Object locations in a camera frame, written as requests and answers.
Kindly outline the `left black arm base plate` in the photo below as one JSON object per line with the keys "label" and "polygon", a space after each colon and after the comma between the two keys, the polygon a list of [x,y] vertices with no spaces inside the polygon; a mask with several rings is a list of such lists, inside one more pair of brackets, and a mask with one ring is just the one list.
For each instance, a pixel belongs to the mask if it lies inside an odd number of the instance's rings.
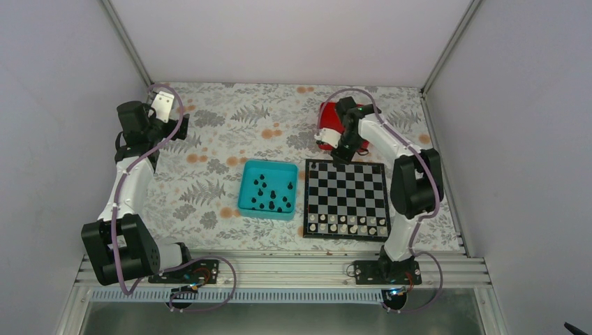
{"label": "left black arm base plate", "polygon": [[219,269],[219,261],[205,259],[176,271],[150,276],[149,283],[167,283],[181,285],[215,284]]}

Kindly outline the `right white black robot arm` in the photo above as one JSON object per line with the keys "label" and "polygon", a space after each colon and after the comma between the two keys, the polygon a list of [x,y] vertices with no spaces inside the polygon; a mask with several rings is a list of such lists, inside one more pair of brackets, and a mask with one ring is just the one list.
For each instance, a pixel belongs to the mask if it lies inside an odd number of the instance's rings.
{"label": "right white black robot arm", "polygon": [[389,125],[375,104],[359,106],[352,97],[339,99],[336,114],[343,132],[331,151],[335,163],[348,164],[363,142],[374,146],[392,161],[390,199],[398,222],[383,245],[378,266],[380,279],[395,284],[404,277],[403,260],[416,257],[413,241],[420,223],[437,215],[443,199],[441,156],[435,149],[421,149],[411,144]]}

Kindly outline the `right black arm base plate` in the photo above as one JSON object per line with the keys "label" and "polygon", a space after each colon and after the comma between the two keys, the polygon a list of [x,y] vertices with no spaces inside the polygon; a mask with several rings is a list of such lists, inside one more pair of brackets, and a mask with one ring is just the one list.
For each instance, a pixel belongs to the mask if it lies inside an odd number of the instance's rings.
{"label": "right black arm base plate", "polygon": [[357,285],[420,285],[422,275],[414,259],[400,262],[356,260],[353,274]]}

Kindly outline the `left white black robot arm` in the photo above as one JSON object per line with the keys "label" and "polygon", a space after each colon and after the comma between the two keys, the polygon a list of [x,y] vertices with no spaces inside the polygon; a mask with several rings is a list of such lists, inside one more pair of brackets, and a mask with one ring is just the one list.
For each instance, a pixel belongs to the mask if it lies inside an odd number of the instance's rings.
{"label": "left white black robot arm", "polygon": [[101,285],[153,276],[163,270],[178,283],[193,276],[195,265],[185,244],[156,242],[140,215],[158,163],[157,145],[166,138],[186,138],[188,117],[172,119],[173,103],[174,98],[162,91],[151,103],[133,100],[117,107],[122,127],[114,157],[117,176],[104,210],[81,231]]}

